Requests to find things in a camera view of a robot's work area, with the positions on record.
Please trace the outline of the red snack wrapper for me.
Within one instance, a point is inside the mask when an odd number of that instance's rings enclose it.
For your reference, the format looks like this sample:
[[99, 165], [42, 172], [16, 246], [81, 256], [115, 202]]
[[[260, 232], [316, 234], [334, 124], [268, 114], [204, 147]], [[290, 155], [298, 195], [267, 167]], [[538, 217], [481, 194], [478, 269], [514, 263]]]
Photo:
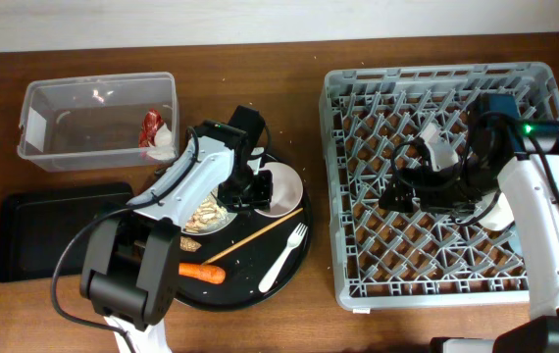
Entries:
[[141, 130], [138, 136], [138, 146], [140, 148], [155, 146], [155, 139], [158, 130], [164, 124], [165, 122], [160, 113], [157, 110], [150, 109], [141, 124]]

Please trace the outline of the pink bowl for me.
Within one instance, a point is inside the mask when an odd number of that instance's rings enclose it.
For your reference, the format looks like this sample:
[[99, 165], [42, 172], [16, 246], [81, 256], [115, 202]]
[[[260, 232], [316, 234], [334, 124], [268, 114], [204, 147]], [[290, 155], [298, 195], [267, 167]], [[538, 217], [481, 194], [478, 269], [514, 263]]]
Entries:
[[270, 171], [273, 177], [273, 195], [268, 210], [256, 212], [269, 218], [283, 217], [297, 208], [303, 196], [302, 180], [291, 166], [280, 163], [266, 163], [261, 171]]

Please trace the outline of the orange carrot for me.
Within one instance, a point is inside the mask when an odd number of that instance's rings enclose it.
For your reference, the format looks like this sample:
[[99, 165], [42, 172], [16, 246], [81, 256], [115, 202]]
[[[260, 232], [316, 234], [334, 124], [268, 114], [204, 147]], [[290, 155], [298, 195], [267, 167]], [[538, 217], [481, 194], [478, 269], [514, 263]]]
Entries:
[[178, 274], [212, 284], [223, 283], [227, 276], [226, 272], [220, 267], [189, 263], [180, 263], [178, 265]]

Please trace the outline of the blue cup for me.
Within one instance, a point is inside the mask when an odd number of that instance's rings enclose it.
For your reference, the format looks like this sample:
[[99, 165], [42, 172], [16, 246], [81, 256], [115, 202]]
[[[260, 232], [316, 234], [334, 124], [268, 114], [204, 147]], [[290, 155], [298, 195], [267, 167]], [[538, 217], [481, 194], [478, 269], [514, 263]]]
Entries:
[[523, 257], [523, 248], [518, 233], [515, 230], [510, 230], [509, 233], [510, 236], [507, 240], [508, 246], [513, 253], [519, 257]]

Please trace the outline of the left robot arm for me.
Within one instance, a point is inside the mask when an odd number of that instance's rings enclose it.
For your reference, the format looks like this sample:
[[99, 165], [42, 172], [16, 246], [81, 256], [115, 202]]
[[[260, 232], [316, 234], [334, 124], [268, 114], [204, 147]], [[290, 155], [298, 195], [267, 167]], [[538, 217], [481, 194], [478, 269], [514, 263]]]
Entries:
[[111, 330], [120, 350], [138, 350], [134, 333], [144, 337], [146, 348], [165, 347], [153, 329], [178, 290], [180, 234], [211, 192], [231, 213], [269, 208], [272, 176], [249, 165], [268, 132], [261, 114], [244, 106], [225, 124], [203, 122], [151, 187], [84, 229], [89, 242], [79, 291], [97, 314], [115, 321]]

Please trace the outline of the white cup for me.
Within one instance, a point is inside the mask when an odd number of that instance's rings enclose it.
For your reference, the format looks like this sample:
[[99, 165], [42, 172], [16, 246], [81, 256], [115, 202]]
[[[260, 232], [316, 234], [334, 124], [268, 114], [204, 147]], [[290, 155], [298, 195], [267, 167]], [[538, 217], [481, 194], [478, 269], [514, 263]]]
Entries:
[[496, 204], [490, 206], [496, 194], [497, 192], [491, 192], [478, 203], [481, 212], [489, 208], [489, 212], [479, 220], [479, 224], [489, 230], [502, 231], [514, 222], [514, 217], [504, 193], [500, 193]]

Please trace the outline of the white tissue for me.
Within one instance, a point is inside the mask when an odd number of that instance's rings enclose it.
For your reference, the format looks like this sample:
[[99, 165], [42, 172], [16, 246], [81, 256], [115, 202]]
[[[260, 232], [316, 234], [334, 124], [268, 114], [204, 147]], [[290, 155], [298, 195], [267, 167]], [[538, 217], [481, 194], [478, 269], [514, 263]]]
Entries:
[[168, 162], [176, 157], [173, 135], [166, 124], [161, 125], [153, 139], [149, 139], [147, 156], [157, 161]]

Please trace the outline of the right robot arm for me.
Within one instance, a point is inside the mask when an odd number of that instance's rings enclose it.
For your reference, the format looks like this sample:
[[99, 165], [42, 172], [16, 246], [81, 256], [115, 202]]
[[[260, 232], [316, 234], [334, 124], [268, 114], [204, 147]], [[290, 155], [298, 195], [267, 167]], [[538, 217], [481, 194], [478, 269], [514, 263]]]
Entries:
[[408, 141], [420, 164], [392, 169], [380, 208], [460, 216], [491, 230], [515, 225], [530, 321], [494, 340], [437, 337], [432, 352], [559, 352], [559, 122], [525, 120], [513, 96], [484, 93], [466, 113], [462, 154], [434, 126]]

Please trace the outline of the brown food chunk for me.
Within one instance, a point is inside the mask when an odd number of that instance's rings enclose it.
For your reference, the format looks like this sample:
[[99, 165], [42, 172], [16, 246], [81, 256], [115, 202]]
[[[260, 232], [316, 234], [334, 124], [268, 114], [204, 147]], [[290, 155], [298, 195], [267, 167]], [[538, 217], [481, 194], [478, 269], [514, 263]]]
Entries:
[[192, 238], [182, 236], [179, 247], [185, 252], [196, 252], [201, 248], [201, 244]]

